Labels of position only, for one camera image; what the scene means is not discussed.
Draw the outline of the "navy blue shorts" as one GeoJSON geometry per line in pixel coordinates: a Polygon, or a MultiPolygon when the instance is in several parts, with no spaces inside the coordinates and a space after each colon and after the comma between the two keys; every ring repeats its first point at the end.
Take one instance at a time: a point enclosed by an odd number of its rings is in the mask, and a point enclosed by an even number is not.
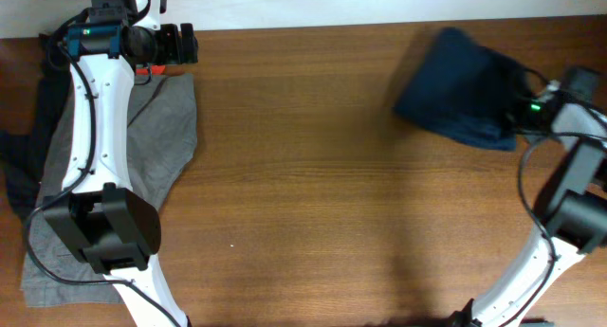
{"type": "Polygon", "coordinates": [[[524,66],[481,46],[455,27],[432,41],[394,105],[417,126],[471,147],[512,152],[513,124],[507,117],[519,100],[524,66]]]}

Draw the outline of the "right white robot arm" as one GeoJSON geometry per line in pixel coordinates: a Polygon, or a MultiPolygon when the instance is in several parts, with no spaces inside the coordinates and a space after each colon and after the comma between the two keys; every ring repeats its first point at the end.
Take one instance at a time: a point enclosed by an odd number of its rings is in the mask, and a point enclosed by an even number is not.
{"type": "Polygon", "coordinates": [[[486,293],[446,320],[448,326],[525,326],[525,315],[573,265],[606,245],[606,200],[591,193],[606,186],[606,116],[593,104],[599,73],[572,66],[532,101],[540,128],[518,166],[517,191],[534,226],[521,253],[486,293]],[[545,141],[566,151],[533,203],[524,194],[524,168],[545,141]]]}

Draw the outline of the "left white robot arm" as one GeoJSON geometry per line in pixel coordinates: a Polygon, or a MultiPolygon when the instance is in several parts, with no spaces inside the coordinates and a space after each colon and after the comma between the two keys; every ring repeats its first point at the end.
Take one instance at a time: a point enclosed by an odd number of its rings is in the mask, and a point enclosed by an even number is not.
{"type": "Polygon", "coordinates": [[[52,43],[72,77],[74,116],[67,170],[41,206],[72,256],[111,285],[138,326],[186,326],[158,259],[158,211],[135,194],[127,165],[129,98],[139,69],[193,64],[191,24],[165,24],[167,0],[91,0],[52,43]]]}

